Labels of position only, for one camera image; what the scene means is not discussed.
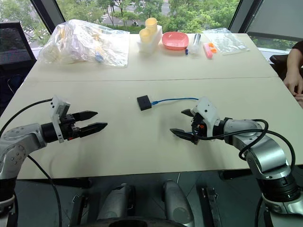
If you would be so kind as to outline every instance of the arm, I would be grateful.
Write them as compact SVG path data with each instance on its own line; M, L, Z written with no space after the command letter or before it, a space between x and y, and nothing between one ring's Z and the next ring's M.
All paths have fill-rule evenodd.
M19 113L33 106L23 108ZM51 118L53 122L40 125L38 123L16 127L2 134L7 124L0 131L0 226L16 226L17 215L12 214L15 200L14 189L16 179L25 158L33 151L46 147L47 143L57 140L72 140L101 131L107 123L94 123L83 128L75 126L75 122L90 119L97 112L84 111L67 114L70 104L54 97L51 102Z
M216 108L206 97L200 98L193 109L185 110L182 113L193 117L192 133L178 129L171 129L171 131L178 137L194 144L197 144L199 140L221 139L242 151L246 149L247 145L257 140L262 132L262 127L254 120L233 120L231 118L220 120ZM228 133L242 130L253 131L228 135ZM302 222L303 192L296 184L291 171L291 167L294 166L294 154L292 164L289 166L282 148L266 135L260 137L260 140L247 148L243 154L244 157L242 155L241 157L247 161L256 177L268 210L283 215L299 214Z
M303 91L303 79L300 75L299 68L303 65L303 41L298 42L290 51L287 58L287 74L283 81L289 91L295 96Z

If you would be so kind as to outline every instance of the robotic arm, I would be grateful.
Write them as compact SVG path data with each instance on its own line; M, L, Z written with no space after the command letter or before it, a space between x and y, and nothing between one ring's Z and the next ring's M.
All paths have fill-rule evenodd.
M25 158L54 141L64 142L99 132L107 123L94 123L83 128L74 124L98 114L93 111L67 114L70 104L54 96L50 116L53 122L16 127L0 138L0 226L9 226L9 211L14 203L16 178Z
M216 108L203 97L193 109L182 111L193 117L193 134L180 129L170 129L178 137L194 144L199 139L215 137L230 132L256 130L262 127L253 120L220 120ZM227 144L238 150L253 142L261 132L247 132L221 137ZM262 198L269 211L276 214L296 214L303 216L303 193L296 184L284 151L270 137L264 136L258 143L244 152L252 173L262 191Z

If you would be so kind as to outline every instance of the office chair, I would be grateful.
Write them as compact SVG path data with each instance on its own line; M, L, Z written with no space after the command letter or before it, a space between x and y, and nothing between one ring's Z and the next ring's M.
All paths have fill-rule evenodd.
M0 22L0 115L35 62L20 22Z
M272 55L269 59L273 64L271 67L276 71L278 76L284 80L287 73L287 58L288 54L283 55ZM300 69L300 74L303 76L303 68Z

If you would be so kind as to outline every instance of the table seam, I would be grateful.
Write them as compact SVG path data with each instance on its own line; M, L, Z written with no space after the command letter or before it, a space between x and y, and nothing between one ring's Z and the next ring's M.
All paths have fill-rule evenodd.
M44 81L30 81L28 80L27 82L121 82L121 81L174 81L174 80L203 80L203 79L262 79L262 78L278 78L278 76L274 77L228 77L228 78L192 78L192 79L119 79L119 80L44 80Z

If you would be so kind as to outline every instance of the clear plastic bag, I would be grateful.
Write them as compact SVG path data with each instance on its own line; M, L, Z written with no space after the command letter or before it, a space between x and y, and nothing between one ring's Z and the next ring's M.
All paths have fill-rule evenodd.
M247 46L226 28L203 31L203 34L214 44L222 54L248 51Z
M113 30L82 20L69 20L57 25L40 51L38 60L62 64L94 61L126 67L129 34L127 31Z

